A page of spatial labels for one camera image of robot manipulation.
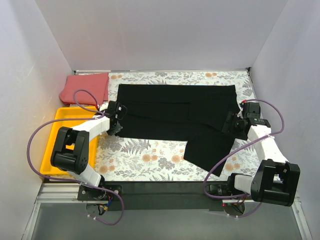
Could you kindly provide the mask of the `black t shirt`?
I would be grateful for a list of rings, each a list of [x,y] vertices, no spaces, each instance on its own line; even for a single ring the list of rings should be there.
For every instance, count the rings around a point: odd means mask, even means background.
[[[222,131],[228,114],[240,111],[234,85],[120,84],[117,101],[127,109],[118,136],[185,141],[183,158],[207,172],[234,144]]]

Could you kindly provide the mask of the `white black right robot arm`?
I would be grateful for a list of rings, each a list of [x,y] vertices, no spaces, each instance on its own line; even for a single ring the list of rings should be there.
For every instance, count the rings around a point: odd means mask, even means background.
[[[259,167],[252,176],[231,174],[227,179],[227,195],[237,199],[248,194],[255,202],[290,207],[295,199],[300,168],[279,150],[269,121],[261,117],[259,103],[244,101],[240,107],[240,114],[228,113],[222,131],[239,140],[250,140]]]

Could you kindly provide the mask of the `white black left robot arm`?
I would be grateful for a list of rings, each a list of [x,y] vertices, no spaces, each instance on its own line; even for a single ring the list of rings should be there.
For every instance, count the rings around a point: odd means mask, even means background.
[[[55,139],[50,163],[52,166],[71,174],[82,184],[90,185],[89,194],[95,200],[106,196],[106,187],[101,184],[103,177],[89,165],[89,144],[92,139],[108,133],[121,131],[119,120],[128,112],[125,105],[110,101],[99,107],[92,119],[73,127],[61,127]]]

